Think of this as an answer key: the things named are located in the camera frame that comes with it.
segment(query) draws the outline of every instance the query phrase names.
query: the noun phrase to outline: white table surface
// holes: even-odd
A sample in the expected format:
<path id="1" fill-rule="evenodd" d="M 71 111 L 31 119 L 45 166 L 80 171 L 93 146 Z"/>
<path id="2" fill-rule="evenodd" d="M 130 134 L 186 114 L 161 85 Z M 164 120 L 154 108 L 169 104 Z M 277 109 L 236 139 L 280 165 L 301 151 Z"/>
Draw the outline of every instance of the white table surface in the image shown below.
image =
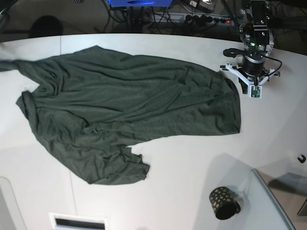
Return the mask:
<path id="1" fill-rule="evenodd" d="M 184 36 L 91 34 L 9 42 L 0 46 L 0 55 L 37 60 L 94 45 L 215 71 L 226 62 L 236 63 L 223 56 L 224 49 L 242 46 Z M 6 111 L 0 113 L 0 176 L 12 183 L 28 229 L 50 230 L 48 212 L 56 212 L 107 218 L 110 230 L 222 230 L 208 199 L 215 187 L 239 186 L 251 168 L 274 177 L 303 169 L 296 157 L 307 147 L 307 57 L 281 50 L 274 50 L 273 57 L 283 61 L 282 76 L 264 85 L 262 99 L 240 96 L 240 134 L 177 136 L 136 145 L 132 151 L 151 165 L 148 177 L 119 186 L 88 185 L 53 159 L 14 105 L 21 91 L 35 84 L 17 71 L 0 73 L 0 103 Z"/>

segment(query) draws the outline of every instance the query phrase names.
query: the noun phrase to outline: floor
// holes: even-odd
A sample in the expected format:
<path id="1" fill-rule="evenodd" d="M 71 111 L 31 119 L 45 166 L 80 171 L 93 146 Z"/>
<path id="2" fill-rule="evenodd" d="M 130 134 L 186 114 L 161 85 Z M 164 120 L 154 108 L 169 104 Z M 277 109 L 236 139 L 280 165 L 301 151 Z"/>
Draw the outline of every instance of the floor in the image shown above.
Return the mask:
<path id="1" fill-rule="evenodd" d="M 239 13 L 240 4 L 238 0 L 227 1 L 234 12 Z M 187 12 L 180 4 L 176 5 L 170 12 Z M 11 21 L 7 27 L 9 30 L 28 30 L 31 25 L 41 16 L 53 15 L 64 24 L 64 34 L 94 34 L 94 27 L 102 29 L 108 19 L 107 12 L 100 0 L 85 0 L 82 4 L 75 4 L 71 0 L 19 0 L 12 6 Z M 226 14 L 220 2 L 217 2 L 213 13 Z M 293 7 L 283 4 L 278 6 L 278 15 L 284 17 L 303 15 Z M 106 31 L 111 31 L 117 23 L 111 20 Z M 302 42 L 299 32 L 293 31 L 283 33 L 277 31 L 278 45 L 280 49 L 307 55 L 307 43 Z M 27 38 L 28 34 L 2 34 L 0 42 Z"/>

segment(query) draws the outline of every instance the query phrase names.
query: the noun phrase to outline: black clip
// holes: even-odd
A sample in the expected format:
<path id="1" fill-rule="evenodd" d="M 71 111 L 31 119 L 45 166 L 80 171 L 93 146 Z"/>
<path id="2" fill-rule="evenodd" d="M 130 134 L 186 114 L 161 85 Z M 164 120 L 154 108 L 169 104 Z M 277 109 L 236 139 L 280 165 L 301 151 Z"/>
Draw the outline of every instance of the black clip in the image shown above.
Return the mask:
<path id="1" fill-rule="evenodd" d="M 297 159 L 299 160 L 299 162 L 304 163 L 306 161 L 306 157 L 302 154 L 301 154 L 301 156 L 302 156 L 302 158 L 298 157 Z"/>

